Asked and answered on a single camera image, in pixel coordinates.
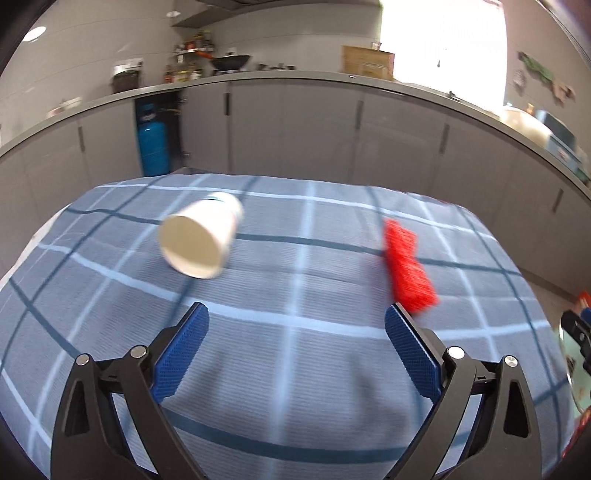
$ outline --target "sponge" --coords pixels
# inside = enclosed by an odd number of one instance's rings
[[[435,289],[415,258],[417,236],[397,221],[386,219],[384,237],[395,301],[410,313],[418,313],[436,305],[438,299]]]

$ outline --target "wall decoration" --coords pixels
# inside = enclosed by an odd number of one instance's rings
[[[519,52],[518,56],[530,73],[537,75],[542,83],[552,88],[554,98],[556,98],[560,103],[564,105],[567,98],[575,100],[576,94],[574,89],[561,80],[558,80],[554,73],[544,67],[539,61],[534,60],[532,57],[522,51]]]
[[[519,92],[520,95],[523,95],[525,90],[525,85],[527,85],[527,77],[525,76],[525,72],[521,69],[515,69],[513,72],[513,85]]]

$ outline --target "blue gas cylinder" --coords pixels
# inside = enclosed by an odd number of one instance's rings
[[[170,173],[166,125],[156,120],[154,104],[144,105],[144,114],[138,125],[139,153],[145,177]]]

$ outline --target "gray cabinet door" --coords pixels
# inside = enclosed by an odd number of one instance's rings
[[[184,90],[181,131],[187,165],[203,171],[229,173],[228,82],[208,83]]]
[[[369,90],[352,183],[428,193],[445,121],[436,105]]]
[[[316,80],[285,80],[281,176],[347,183],[362,91]]]
[[[0,158],[0,278],[43,224],[33,200],[22,147]]]
[[[532,271],[578,295],[591,291],[591,202],[568,180],[530,260]]]
[[[552,218],[552,208],[563,187],[557,172],[543,159],[520,151],[491,232],[521,268],[538,274],[532,252]]]
[[[92,187],[142,176],[133,100],[93,108],[79,125]]]
[[[447,141],[441,145],[429,195],[471,210],[492,225],[517,162],[519,149],[506,135],[468,117],[449,116]]]
[[[90,189],[76,118],[31,137],[21,155],[42,222]]]
[[[281,175],[284,80],[230,84],[230,163],[238,175]]]

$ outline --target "window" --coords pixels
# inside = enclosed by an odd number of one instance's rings
[[[382,50],[395,54],[394,77],[483,109],[503,105],[507,37],[497,0],[382,0]]]

